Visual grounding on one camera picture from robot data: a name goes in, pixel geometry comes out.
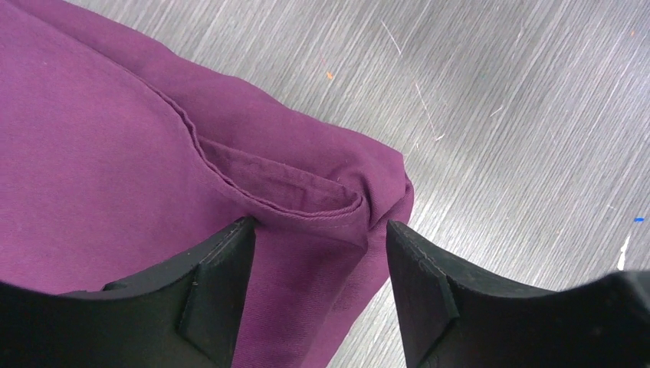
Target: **purple fabric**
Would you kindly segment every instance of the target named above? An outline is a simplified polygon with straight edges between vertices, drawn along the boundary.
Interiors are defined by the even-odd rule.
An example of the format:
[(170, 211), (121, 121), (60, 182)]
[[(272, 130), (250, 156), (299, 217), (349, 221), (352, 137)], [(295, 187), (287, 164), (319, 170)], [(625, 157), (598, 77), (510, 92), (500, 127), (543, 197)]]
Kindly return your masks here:
[(60, 0), (0, 0), (0, 278), (99, 290), (259, 222), (235, 367), (326, 366), (409, 220), (402, 155)]

